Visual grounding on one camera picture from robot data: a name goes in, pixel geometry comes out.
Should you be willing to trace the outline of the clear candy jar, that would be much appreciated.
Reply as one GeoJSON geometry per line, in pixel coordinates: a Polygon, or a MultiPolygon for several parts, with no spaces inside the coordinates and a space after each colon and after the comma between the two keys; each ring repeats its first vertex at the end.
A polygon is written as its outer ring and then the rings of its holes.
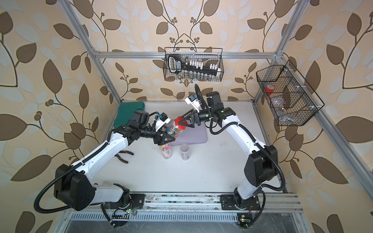
{"type": "Polygon", "coordinates": [[[174,120],[172,124],[166,129],[166,133],[173,138],[177,138],[184,130],[185,126],[179,125],[177,120],[174,120]]]}

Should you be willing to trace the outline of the red jar lid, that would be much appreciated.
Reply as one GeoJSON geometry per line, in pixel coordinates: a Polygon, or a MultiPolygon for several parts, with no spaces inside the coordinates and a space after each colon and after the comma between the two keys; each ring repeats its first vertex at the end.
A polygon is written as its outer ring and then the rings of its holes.
{"type": "Polygon", "coordinates": [[[179,116],[177,119],[174,120],[175,126],[178,130],[185,130],[188,122],[185,120],[184,117],[179,116]]]}

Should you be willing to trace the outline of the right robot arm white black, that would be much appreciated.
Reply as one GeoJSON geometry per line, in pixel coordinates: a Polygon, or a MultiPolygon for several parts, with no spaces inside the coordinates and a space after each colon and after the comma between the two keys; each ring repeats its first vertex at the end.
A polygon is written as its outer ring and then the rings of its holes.
{"type": "Polygon", "coordinates": [[[181,125],[193,128],[203,122],[216,122],[220,129],[214,131],[212,125],[209,130],[212,135],[218,135],[227,131],[236,140],[247,155],[244,167],[245,179],[234,190],[233,198],[235,207],[246,209],[255,197],[268,188],[281,192],[286,187],[283,171],[278,165],[277,149],[275,146],[267,146],[257,139],[239,120],[231,108],[216,110],[207,108],[201,111],[191,110],[182,115],[181,125]]]}

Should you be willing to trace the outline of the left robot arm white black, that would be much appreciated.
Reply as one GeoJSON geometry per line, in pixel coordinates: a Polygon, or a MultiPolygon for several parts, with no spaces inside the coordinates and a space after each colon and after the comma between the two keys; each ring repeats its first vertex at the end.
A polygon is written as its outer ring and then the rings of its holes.
{"type": "Polygon", "coordinates": [[[154,144],[163,146],[175,140],[163,130],[165,124],[170,123],[166,116],[157,116],[153,124],[148,120],[138,117],[121,125],[108,135],[107,140],[72,165],[61,165],[55,173],[55,179],[47,184],[37,195],[34,209],[38,213],[49,214],[74,209],[81,211],[92,205],[105,205],[111,203],[119,209],[127,209],[131,205],[130,191],[128,188],[114,183],[108,186],[93,184],[92,180],[98,171],[113,157],[125,151],[131,143],[139,138],[151,138],[154,144]],[[53,187],[54,197],[62,201],[65,206],[45,209],[40,206],[44,194],[53,187]]]}

